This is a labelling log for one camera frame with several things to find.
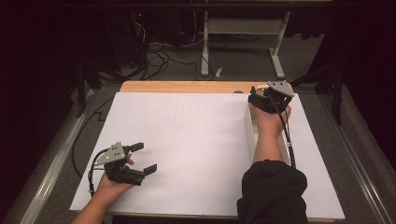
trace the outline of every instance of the wearable gripper device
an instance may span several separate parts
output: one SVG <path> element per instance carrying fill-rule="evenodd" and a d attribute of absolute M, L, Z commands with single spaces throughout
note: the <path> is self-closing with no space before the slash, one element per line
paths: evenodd
<path fill-rule="evenodd" d="M 251 87 L 248 102 L 270 114 L 282 113 L 294 96 L 287 82 L 268 82 L 268 88 L 262 90 L 262 95 Z"/>
<path fill-rule="evenodd" d="M 105 172 L 109 180 L 140 186 L 147 175 L 151 175 L 157 171 L 157 164 L 151 165 L 143 171 L 130 169 L 125 164 L 127 163 L 126 156 L 129 152 L 135 152 L 143 147 L 143 143 L 123 147 L 122 144 L 118 142 L 111 146 L 105 154 L 95 162 L 95 165 L 104 164 Z"/>

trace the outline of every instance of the white metal table frame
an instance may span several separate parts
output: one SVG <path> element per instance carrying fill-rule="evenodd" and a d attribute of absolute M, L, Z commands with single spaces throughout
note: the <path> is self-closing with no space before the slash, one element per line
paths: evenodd
<path fill-rule="evenodd" d="M 207 45 L 209 34 L 277 35 L 276 45 L 274 48 L 269 48 L 269 52 L 276 76 L 284 79 L 285 74 L 277 54 L 289 22 L 289 16 L 290 12 L 286 11 L 282 20 L 209 19 L 209 13 L 206 11 L 201 75 L 203 77 L 209 75 L 209 48 Z"/>

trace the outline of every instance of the white paper sheet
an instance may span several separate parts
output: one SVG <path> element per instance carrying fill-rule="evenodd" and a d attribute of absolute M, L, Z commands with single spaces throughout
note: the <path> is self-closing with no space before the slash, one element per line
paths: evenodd
<path fill-rule="evenodd" d="M 81 210 L 91 198 L 87 173 L 100 150 L 118 141 L 125 146 L 143 142 L 131 168 L 157 163 L 158 171 L 109 212 L 236 217 L 241 178 L 251 164 L 247 101 L 247 94 L 117 93 L 70 209 Z M 290 105 L 296 163 L 308 178 L 307 215 L 344 218 L 298 95 Z M 102 173 L 94 172 L 95 186 Z"/>

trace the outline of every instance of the hand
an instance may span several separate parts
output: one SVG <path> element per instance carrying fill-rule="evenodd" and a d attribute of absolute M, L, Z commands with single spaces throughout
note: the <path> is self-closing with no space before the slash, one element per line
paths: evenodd
<path fill-rule="evenodd" d="M 256 116 L 259 134 L 278 136 L 282 132 L 283 126 L 278 114 L 269 114 L 260 110 L 256 106 L 253 106 L 252 110 Z M 285 111 L 282 112 L 282 118 L 285 120 L 285 123 L 288 122 L 290 113 L 291 107 L 288 105 Z"/>
<path fill-rule="evenodd" d="M 131 156 L 131 154 L 128 154 L 126 160 L 129 164 L 133 165 L 134 161 L 131 159 Z M 107 178 L 106 173 L 104 173 L 92 199 L 108 208 L 121 196 L 122 193 L 131 189 L 133 186 L 134 185 L 131 184 L 111 181 Z"/>

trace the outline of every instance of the person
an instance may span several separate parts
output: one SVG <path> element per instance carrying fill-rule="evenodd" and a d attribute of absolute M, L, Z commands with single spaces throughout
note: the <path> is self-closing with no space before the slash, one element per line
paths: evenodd
<path fill-rule="evenodd" d="M 301 197 L 306 189 L 305 175 L 283 162 L 277 136 L 283 126 L 278 114 L 269 114 L 253 106 L 258 126 L 258 142 L 253 164 L 242 179 L 242 198 L 237 202 L 239 223 L 308 223 L 306 205 Z M 290 116 L 288 106 L 282 113 Z M 131 155 L 128 163 L 134 164 Z M 96 193 L 72 224 L 102 223 L 106 210 L 133 185 L 115 183 L 102 176 Z"/>

